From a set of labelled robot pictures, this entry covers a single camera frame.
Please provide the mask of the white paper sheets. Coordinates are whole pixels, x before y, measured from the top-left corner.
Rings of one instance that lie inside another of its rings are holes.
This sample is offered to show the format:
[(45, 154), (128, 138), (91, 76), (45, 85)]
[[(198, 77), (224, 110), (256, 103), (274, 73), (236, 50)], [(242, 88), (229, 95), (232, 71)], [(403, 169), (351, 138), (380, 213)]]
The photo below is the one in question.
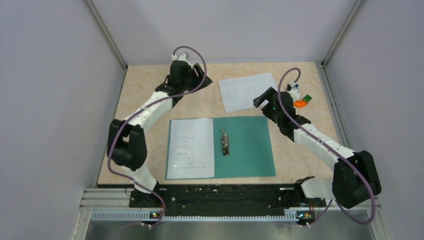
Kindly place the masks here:
[(255, 98), (268, 88), (277, 88), (270, 72), (219, 80), (218, 86), (227, 113), (252, 109)]

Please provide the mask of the green plastic folder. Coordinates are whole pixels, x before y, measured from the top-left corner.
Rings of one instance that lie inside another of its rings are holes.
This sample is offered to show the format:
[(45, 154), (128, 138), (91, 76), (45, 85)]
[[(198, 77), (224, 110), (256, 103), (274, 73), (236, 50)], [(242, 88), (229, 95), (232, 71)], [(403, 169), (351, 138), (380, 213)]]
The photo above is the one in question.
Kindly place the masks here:
[[(215, 176), (210, 179), (274, 177), (276, 169), (264, 116), (213, 119)], [(222, 153), (222, 128), (229, 137), (229, 155)]]

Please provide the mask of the printed white paper sheet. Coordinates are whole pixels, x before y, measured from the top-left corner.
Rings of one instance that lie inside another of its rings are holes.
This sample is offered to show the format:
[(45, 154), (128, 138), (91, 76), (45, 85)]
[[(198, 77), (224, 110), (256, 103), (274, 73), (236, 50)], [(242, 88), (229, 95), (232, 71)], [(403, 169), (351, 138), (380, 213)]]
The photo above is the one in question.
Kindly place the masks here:
[(169, 125), (167, 180), (215, 177), (214, 121), (172, 119)]

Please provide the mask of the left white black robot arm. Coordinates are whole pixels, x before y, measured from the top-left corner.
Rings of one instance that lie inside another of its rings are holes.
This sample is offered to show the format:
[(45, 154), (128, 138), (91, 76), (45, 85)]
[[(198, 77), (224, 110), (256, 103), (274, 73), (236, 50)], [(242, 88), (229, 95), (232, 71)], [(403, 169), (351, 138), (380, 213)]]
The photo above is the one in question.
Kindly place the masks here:
[(114, 175), (130, 180), (141, 200), (149, 207), (160, 202), (155, 190), (158, 181), (147, 167), (147, 131), (163, 114), (174, 108), (185, 96), (197, 92), (213, 81), (207, 75), (206, 64), (192, 65), (185, 60), (174, 60), (164, 82), (134, 113), (123, 120), (114, 119), (109, 125), (107, 140), (107, 168)]

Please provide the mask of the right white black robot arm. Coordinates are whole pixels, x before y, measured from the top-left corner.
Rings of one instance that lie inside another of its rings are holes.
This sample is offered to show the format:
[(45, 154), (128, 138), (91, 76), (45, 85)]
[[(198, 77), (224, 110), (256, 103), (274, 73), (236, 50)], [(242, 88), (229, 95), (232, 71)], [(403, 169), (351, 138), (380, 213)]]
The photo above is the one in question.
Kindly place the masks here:
[(286, 91), (278, 92), (269, 87), (253, 99), (253, 105), (258, 108), (264, 101), (267, 104), (261, 108), (263, 115), (276, 123), (284, 136), (313, 152), (333, 172), (330, 178), (298, 180), (300, 188), (293, 192), (297, 205), (307, 206), (313, 199), (320, 198), (335, 200), (351, 209), (381, 193), (371, 153), (347, 148), (320, 132), (309, 119), (296, 113), (293, 98)]

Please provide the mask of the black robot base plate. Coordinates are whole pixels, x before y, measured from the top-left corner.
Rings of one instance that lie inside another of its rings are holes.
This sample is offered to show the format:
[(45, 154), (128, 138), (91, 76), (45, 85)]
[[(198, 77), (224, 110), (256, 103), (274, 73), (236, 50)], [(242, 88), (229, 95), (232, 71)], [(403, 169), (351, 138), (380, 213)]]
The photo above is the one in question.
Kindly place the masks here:
[(165, 207), (165, 216), (282, 216), (286, 209), (325, 207), (292, 184), (157, 184), (153, 194), (133, 190), (131, 208)]

